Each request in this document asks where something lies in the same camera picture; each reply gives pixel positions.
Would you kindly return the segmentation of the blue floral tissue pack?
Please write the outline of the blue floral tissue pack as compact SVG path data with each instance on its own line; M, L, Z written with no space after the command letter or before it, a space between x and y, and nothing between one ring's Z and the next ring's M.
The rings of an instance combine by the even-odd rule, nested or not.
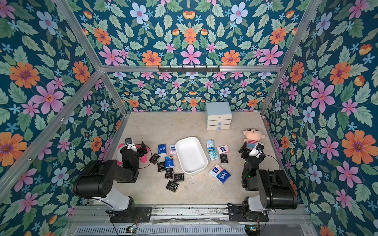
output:
M164 161L165 161L165 168L166 169L172 169L172 168L174 168L174 158L173 158L172 155L166 156L165 159L164 159Z

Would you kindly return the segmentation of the pink floral Tempo tissue pack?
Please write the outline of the pink floral Tempo tissue pack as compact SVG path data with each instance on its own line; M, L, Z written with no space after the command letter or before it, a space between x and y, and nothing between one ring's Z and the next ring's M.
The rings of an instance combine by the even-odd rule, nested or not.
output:
M176 155L176 154L177 154L176 146L174 144L171 144L169 147L169 155Z

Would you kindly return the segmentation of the teal cartoon tissue pack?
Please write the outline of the teal cartoon tissue pack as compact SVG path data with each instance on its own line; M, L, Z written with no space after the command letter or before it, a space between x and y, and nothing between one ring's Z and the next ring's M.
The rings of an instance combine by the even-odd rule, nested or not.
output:
M209 150L208 153L209 153L209 157L211 161L215 161L219 159L219 155L215 149Z

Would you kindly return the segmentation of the white blue Tempo tissue pack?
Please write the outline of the white blue Tempo tissue pack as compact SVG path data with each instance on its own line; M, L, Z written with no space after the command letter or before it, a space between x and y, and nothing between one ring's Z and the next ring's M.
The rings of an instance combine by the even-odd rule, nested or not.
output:
M210 171L209 174L211 174L213 177L217 177L221 172L223 171L223 168L219 165L216 164Z

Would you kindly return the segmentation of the light blue cartoon tissue pack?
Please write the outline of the light blue cartoon tissue pack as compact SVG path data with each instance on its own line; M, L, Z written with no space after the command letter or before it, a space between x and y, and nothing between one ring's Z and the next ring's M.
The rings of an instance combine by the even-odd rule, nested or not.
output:
M214 140L206 140L206 149L207 150L215 149Z

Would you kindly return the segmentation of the white plastic storage box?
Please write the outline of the white plastic storage box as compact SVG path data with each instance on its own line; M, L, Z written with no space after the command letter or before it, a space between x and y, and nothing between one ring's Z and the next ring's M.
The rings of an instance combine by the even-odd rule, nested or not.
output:
M181 139L176 142L175 148L185 174L196 174L208 166L208 159L198 138L192 136Z

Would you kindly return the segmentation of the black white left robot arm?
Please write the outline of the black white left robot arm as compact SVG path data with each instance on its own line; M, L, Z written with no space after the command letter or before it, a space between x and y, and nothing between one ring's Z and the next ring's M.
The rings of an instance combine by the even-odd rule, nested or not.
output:
M125 139L120 147L121 165L117 159L90 161L72 187L76 196L97 200L109 207L105 213L112 223L147 222L150 207L137 207L134 199L113 186L117 183L135 183L139 176L139 162L150 149L144 144L134 144L132 138Z

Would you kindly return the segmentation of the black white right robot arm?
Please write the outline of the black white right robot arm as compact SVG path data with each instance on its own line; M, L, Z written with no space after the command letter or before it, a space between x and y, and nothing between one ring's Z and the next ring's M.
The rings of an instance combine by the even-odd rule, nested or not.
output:
M269 210L297 209L298 200L284 170L265 170L259 167L266 158L264 145L260 142L244 142L239 149L245 160L241 176L242 187L246 191L257 191L258 195L246 197L242 202L242 215L248 221L258 220Z

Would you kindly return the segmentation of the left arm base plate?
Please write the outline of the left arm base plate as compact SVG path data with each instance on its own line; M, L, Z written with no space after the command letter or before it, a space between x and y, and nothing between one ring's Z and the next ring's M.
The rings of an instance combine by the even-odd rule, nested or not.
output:
M152 207L132 206L123 211L111 211L111 223L146 223L150 221Z

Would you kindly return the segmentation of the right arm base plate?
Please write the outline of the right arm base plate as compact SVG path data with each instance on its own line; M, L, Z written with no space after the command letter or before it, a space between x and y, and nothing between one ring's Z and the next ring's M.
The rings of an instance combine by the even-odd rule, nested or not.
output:
M237 222L267 222L268 213L265 211L250 211L247 206L227 204L228 216L230 221Z

